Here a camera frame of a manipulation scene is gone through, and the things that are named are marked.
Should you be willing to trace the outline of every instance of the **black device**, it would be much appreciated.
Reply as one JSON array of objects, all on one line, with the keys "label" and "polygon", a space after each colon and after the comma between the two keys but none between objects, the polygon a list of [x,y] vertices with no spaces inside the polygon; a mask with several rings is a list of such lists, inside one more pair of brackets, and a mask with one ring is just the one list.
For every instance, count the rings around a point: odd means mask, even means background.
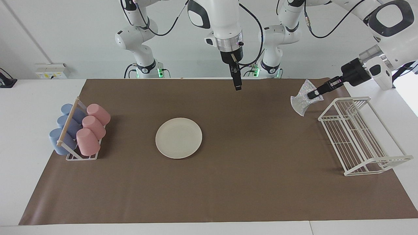
[{"label": "black device", "polygon": [[0,88],[12,88],[17,81],[17,79],[7,78],[0,72]]}]

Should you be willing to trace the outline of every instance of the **upside-down cup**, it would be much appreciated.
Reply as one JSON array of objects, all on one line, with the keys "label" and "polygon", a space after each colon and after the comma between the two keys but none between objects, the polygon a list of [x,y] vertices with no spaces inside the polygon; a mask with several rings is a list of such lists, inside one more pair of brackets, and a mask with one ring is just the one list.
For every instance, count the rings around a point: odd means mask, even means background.
[{"label": "upside-down cup", "polygon": [[95,116],[103,126],[110,122],[110,114],[98,104],[89,105],[87,107],[87,113],[90,116]]},{"label": "upside-down cup", "polygon": [[87,116],[83,119],[83,127],[90,129],[99,140],[106,135],[106,129],[95,116]]},{"label": "upside-down cup", "polygon": [[[51,141],[52,146],[53,146],[53,148],[54,148],[54,150],[55,150],[55,152],[57,154],[59,154],[59,155],[67,155],[67,154],[69,154],[69,152],[66,149],[64,149],[64,147],[58,147],[56,145],[57,144],[57,141],[59,139],[59,136],[61,135],[61,132],[62,132],[62,129],[61,128],[57,128],[57,129],[52,130],[49,133],[49,140]],[[76,147],[77,147],[77,143],[73,140],[73,138],[68,133],[65,133],[65,137],[64,137],[63,142],[69,148],[71,148],[72,150],[76,149]]]},{"label": "upside-down cup", "polygon": [[[65,122],[68,120],[68,115],[63,115],[58,118],[56,121],[59,128],[64,129]],[[77,131],[81,129],[80,124],[78,124],[74,119],[70,120],[70,124],[67,129],[67,133],[71,136],[71,138],[75,139],[77,135]]]},{"label": "upside-down cup", "polygon": [[99,141],[92,130],[83,128],[77,132],[77,143],[82,155],[91,156],[97,154],[100,150]]},{"label": "upside-down cup", "polygon": [[[72,104],[64,104],[61,107],[61,113],[62,115],[69,115],[71,109],[73,108]],[[81,124],[83,121],[83,118],[85,118],[87,115],[78,107],[76,108],[74,115],[73,115],[73,119],[78,123]]]}]

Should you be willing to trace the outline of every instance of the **white wall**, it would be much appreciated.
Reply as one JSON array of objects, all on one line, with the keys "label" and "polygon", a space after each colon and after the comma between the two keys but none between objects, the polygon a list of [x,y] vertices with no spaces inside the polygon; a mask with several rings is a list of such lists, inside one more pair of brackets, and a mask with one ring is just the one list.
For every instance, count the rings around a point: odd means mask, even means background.
[{"label": "white wall", "polygon": [[[184,5],[185,0],[156,3],[148,14],[165,32]],[[126,66],[133,62],[130,52],[123,51],[114,41],[114,34],[127,25],[118,0],[56,1],[0,0],[0,66],[17,78],[35,78],[35,63],[45,63],[45,57],[8,13],[7,3],[28,32],[54,63],[66,63],[70,78],[120,78]],[[259,18],[263,27],[278,24],[276,1],[242,0]],[[258,52],[258,26],[243,10],[240,11],[244,31],[245,57],[253,60]],[[329,32],[346,13],[334,4],[308,8],[315,33]],[[312,37],[301,19],[303,38],[283,46],[284,77],[333,77],[340,75],[341,65],[356,58],[375,44],[368,28],[356,17],[347,20],[330,37]],[[205,45],[203,37],[209,30],[193,26],[186,14],[175,29],[165,37],[146,42],[154,56],[170,69],[174,77],[227,77],[229,71],[217,49]]]}]

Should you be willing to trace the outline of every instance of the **pink cup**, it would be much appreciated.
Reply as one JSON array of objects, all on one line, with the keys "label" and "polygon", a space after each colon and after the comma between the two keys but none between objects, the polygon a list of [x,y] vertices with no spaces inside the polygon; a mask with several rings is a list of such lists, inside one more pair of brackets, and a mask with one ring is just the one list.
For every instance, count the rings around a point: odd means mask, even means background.
[{"label": "pink cup", "polygon": [[97,154],[100,150],[99,141],[90,129],[83,128],[77,131],[77,143],[84,156]]},{"label": "pink cup", "polygon": [[106,129],[102,123],[94,116],[87,116],[83,119],[83,128],[90,129],[99,140],[106,135]]},{"label": "pink cup", "polygon": [[98,104],[91,104],[87,107],[87,113],[95,116],[102,125],[107,125],[110,122],[110,114]]}]

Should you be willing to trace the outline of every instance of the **white wire rack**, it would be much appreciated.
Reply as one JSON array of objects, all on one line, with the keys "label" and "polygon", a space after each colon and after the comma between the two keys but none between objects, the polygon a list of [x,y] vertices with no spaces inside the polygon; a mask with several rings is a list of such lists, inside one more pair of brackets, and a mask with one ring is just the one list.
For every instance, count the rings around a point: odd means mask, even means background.
[{"label": "white wire rack", "polygon": [[[318,118],[337,153],[345,176],[378,174],[413,159],[405,154],[369,101],[370,97],[337,98]],[[364,107],[372,110],[368,114],[375,115],[376,121],[389,134],[402,156],[389,156],[382,148],[360,112]]]}]

